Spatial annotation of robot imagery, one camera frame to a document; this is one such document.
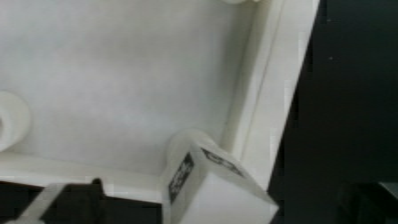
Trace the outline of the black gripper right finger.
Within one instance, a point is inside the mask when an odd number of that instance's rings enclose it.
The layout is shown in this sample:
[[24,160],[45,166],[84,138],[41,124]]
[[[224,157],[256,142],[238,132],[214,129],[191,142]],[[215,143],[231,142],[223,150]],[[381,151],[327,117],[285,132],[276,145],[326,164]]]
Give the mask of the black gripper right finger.
[[340,224],[398,224],[398,182],[342,186]]

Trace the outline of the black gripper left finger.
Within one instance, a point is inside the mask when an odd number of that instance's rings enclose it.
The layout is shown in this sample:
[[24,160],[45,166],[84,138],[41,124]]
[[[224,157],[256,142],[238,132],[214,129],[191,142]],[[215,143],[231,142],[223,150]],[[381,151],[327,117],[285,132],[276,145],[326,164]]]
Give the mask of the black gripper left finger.
[[50,184],[11,224],[107,224],[102,179]]

